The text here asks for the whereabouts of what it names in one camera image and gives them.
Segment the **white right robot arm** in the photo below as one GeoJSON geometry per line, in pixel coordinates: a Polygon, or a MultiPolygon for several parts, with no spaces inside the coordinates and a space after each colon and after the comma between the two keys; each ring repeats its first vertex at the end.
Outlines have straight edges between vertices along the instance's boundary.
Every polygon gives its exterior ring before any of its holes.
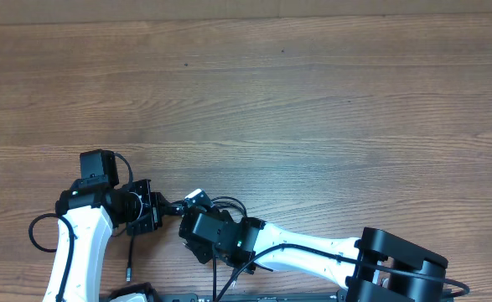
{"type": "Polygon", "coordinates": [[[326,279],[345,290],[348,301],[443,299],[447,259],[380,229],[328,239],[254,217],[234,221],[226,211],[195,206],[184,211],[179,235],[200,263],[218,258],[232,267],[226,289],[242,273],[263,268],[326,279]]]}

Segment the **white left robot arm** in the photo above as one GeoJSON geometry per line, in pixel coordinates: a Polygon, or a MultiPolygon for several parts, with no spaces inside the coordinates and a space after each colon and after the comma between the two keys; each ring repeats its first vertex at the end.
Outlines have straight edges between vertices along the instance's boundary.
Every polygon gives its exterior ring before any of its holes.
{"type": "Polygon", "coordinates": [[[58,244],[44,301],[97,301],[106,246],[119,226],[129,236],[153,232],[164,216],[178,216],[180,204],[152,192],[149,180],[119,185],[119,153],[97,149],[80,155],[81,177],[60,194],[53,213],[58,244]]]}

